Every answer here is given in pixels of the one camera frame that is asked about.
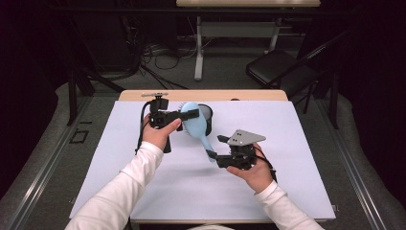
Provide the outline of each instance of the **gray carpet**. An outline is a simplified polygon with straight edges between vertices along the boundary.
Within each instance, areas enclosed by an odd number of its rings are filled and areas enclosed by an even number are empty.
[[[297,51],[297,44],[294,38],[287,37],[279,40],[278,47],[291,49],[294,54]],[[203,81],[199,82],[193,79],[194,57],[180,59],[177,66],[170,70],[157,68],[154,59],[147,66],[163,77],[191,89],[258,88],[259,86],[245,75],[245,64],[258,57],[266,47],[267,44],[263,40],[212,41],[205,49]],[[168,67],[173,63],[175,63],[173,57],[159,57],[157,61],[160,67],[165,65]],[[144,75],[143,72],[138,72],[128,79],[117,80],[116,83],[128,89],[162,89],[156,80],[149,74]],[[24,209],[26,206],[19,206],[21,200],[24,200],[24,196],[38,175],[43,173],[44,164],[56,151],[56,146],[60,144],[60,138],[66,131],[67,86],[63,85],[57,90],[59,105],[54,119],[26,167],[0,201],[0,229],[7,229],[7,226],[18,226],[19,229],[63,229],[66,226],[73,207],[70,201],[78,195],[113,103],[118,99],[118,94],[111,89],[98,82],[94,84],[98,93],[90,99],[79,96],[82,104],[85,104],[81,110],[82,113],[71,127],[66,144],[62,145],[62,149],[57,149],[60,155],[54,162],[55,167],[51,169],[50,176],[43,182],[46,185],[45,189],[40,191],[33,205],[28,206],[30,209],[26,210]],[[337,205],[339,209],[336,212],[337,219],[323,222],[322,226],[326,229],[385,229],[375,228],[366,215],[359,194],[354,190],[354,185],[343,165],[340,149],[337,147],[334,136],[331,135],[330,124],[326,121],[326,112],[323,110],[324,104],[323,101],[311,101],[305,115],[301,112],[303,105],[297,106],[304,134],[325,183],[331,204]],[[351,116],[350,103],[340,97],[338,108],[339,133],[343,136],[345,145],[350,150],[368,191],[371,192],[373,204],[376,205],[386,229],[403,229],[406,226],[405,211],[386,191],[363,155]],[[86,131],[88,133],[84,143],[75,143],[81,140]],[[12,225],[16,219],[21,222]]]

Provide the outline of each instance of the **hand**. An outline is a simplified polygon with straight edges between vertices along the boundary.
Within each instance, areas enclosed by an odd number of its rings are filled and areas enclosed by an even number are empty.
[[[148,122],[149,114],[144,118],[143,141],[150,142],[161,150],[164,150],[168,136],[182,124],[182,121],[178,118],[167,126],[156,129],[151,127]]]
[[[260,149],[260,146],[257,143],[254,144],[254,147]],[[256,155],[264,157],[258,149],[256,149]],[[257,159],[257,164],[248,171],[233,166],[227,167],[227,171],[244,179],[256,194],[265,190],[274,180],[268,165],[260,159]]]

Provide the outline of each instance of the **wire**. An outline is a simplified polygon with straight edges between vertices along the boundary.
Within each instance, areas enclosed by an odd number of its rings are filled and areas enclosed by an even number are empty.
[[[154,77],[165,89],[168,89],[168,88],[162,84],[162,81],[168,83],[171,88],[173,88],[173,85],[175,85],[175,86],[178,86],[178,87],[183,88],[183,89],[189,89],[189,88],[186,87],[186,86],[183,86],[183,85],[181,85],[181,84],[175,83],[175,82],[173,82],[173,81],[170,81],[170,80],[165,79],[164,77],[159,76],[157,73],[153,72],[152,70],[150,70],[149,68],[147,68],[147,67],[144,66],[144,65],[140,65],[140,67],[141,67],[142,69],[144,69],[146,72],[150,73],[151,76]]]
[[[161,69],[161,70],[169,70],[169,69],[173,69],[173,68],[175,68],[177,65],[178,65],[178,63],[179,63],[179,56],[177,55],[177,54],[174,54],[175,55],[175,57],[176,57],[176,62],[175,62],[175,64],[174,65],[172,65],[171,67],[168,67],[168,68],[163,68],[163,67],[160,67],[160,66],[158,66],[158,57],[159,56],[156,56],[155,57],[155,61],[154,61],[154,64],[155,64],[155,66],[158,68],[158,69]]]
[[[193,25],[192,25],[192,23],[191,23],[191,19],[190,19],[190,18],[188,18],[188,22],[189,22],[189,25],[191,26],[191,29],[192,29],[193,34],[196,35],[196,32],[194,31],[194,28],[193,28]]]
[[[269,162],[268,159],[266,159],[266,156],[265,156],[265,154],[263,153],[263,151],[262,151],[261,149],[259,149],[259,148],[257,148],[257,147],[254,147],[254,149],[255,149],[255,150],[258,150],[258,151],[263,155],[263,157],[262,157],[262,156],[258,156],[258,155],[256,155],[256,154],[255,154],[255,155],[251,155],[251,154],[247,154],[247,153],[239,152],[239,151],[236,152],[235,155],[248,156],[248,157],[255,157],[255,158],[259,159],[259,160],[264,161],[264,162],[266,163],[266,165],[268,165],[269,170],[271,171],[272,178],[273,178],[275,181],[278,182],[278,180],[277,180],[277,175],[276,175],[276,172],[277,172],[277,171],[276,171],[275,168],[272,166],[271,162]]]
[[[146,102],[143,106],[143,108],[141,109],[141,119],[140,119],[140,135],[138,137],[138,144],[137,144],[137,149],[135,149],[135,154],[137,154],[138,149],[141,146],[141,143],[143,142],[143,132],[144,132],[144,128],[146,127],[146,125],[148,123],[146,123],[144,125],[144,114],[146,112],[146,107],[150,105],[150,102]]]
[[[124,229],[132,230],[131,217],[128,217],[128,221],[127,221],[127,224],[125,225]]]
[[[212,40],[214,40],[214,39],[211,38],[209,41],[207,41],[207,43],[204,44],[204,45],[202,46],[202,48],[205,48],[207,45],[209,45],[209,43],[212,42]],[[158,57],[159,55],[156,55],[156,56],[155,56],[153,53],[155,53],[155,52],[161,52],[161,51],[170,51],[170,49],[168,49],[168,48],[162,48],[162,49],[158,49],[158,50],[151,50],[151,49],[149,49],[148,51],[145,51],[145,52],[144,52],[144,56],[145,56],[145,57],[149,57],[149,58]],[[180,54],[180,55],[179,55],[180,58],[191,58],[191,57],[193,57],[194,53],[196,53],[196,48],[192,49],[192,46],[190,46],[190,48],[188,48],[188,49],[178,49],[178,51],[186,51],[186,52],[184,52],[183,54]]]
[[[78,26],[76,25],[76,23],[74,23],[73,19],[69,19],[69,23],[71,24],[72,28],[74,29],[75,33],[78,35],[78,37],[81,40],[81,43],[84,45],[84,47],[87,50],[87,53],[89,54],[90,58],[94,61],[95,64],[97,64],[103,71],[107,71],[97,60],[97,58],[95,57],[95,55],[93,54],[93,52],[91,51],[90,47],[87,45],[87,43],[85,42],[85,37],[83,35],[83,33],[79,30]],[[134,54],[133,58],[132,58],[132,63],[130,66],[130,69],[128,71],[126,71],[125,73],[123,73],[122,75],[116,76],[116,77],[111,77],[111,78],[106,78],[109,79],[110,81],[117,81],[117,80],[121,80],[121,79],[126,79],[132,75],[134,75],[135,73],[137,73],[138,70],[138,61],[137,61],[137,55]]]

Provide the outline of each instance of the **wooden table edge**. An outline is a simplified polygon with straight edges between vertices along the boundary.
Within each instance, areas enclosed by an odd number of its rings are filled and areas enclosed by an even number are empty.
[[[137,89],[125,90],[121,93],[119,101],[122,102],[145,102],[152,97],[143,97],[143,94],[168,93],[165,99],[171,101],[288,101],[286,93],[280,89]]]
[[[177,7],[184,8],[311,8],[320,7],[320,0],[302,0],[302,1],[208,1],[208,0],[176,0]]]

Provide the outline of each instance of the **floor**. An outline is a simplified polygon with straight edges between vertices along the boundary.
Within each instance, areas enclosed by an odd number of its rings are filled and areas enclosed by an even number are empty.
[[[286,37],[279,40],[278,46],[295,53],[298,47],[295,40]],[[214,40],[205,48],[204,77],[199,82],[192,77],[193,56],[180,59],[170,70],[159,67],[174,65],[172,57],[156,57],[155,62],[146,65],[189,88],[258,88],[245,76],[244,66],[260,55],[266,44],[243,39],[232,41]],[[125,88],[162,88],[143,71],[115,82]],[[108,111],[118,98],[117,93],[104,85],[94,82],[94,86],[95,97],[79,95],[79,116],[71,126],[66,126],[67,85],[57,90],[59,102],[52,122],[0,201],[0,229],[58,229],[69,221],[67,216],[81,185],[80,179],[85,176]],[[312,101],[305,115],[300,104],[297,109],[331,203],[337,209],[337,220],[325,222],[323,226],[326,229],[404,229],[405,210],[386,191],[359,146],[350,103],[343,97],[339,99],[338,130],[328,121],[327,101]],[[78,129],[90,130],[86,145],[70,143]]]

